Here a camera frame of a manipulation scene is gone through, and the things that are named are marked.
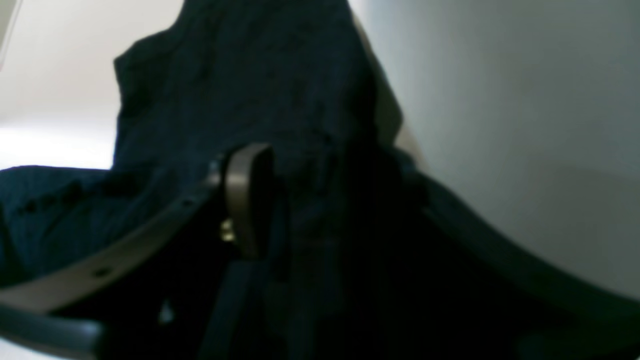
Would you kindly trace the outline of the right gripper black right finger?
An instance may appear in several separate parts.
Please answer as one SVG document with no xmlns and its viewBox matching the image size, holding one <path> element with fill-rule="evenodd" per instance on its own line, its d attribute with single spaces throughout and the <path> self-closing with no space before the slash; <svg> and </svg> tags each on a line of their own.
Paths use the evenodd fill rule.
<svg viewBox="0 0 640 360">
<path fill-rule="evenodd" d="M 637 360 L 639 302 L 526 252 L 411 163 L 403 281 L 442 360 Z"/>
</svg>

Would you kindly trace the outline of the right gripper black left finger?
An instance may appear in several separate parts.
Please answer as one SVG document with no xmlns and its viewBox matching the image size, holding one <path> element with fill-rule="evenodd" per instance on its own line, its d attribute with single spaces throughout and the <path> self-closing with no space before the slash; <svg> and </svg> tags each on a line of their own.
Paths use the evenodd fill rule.
<svg viewBox="0 0 640 360">
<path fill-rule="evenodd" d="M 76 360 L 228 360 L 266 278 L 274 150 L 222 153 L 206 177 L 106 249 L 1 291 L 1 337 Z"/>
</svg>

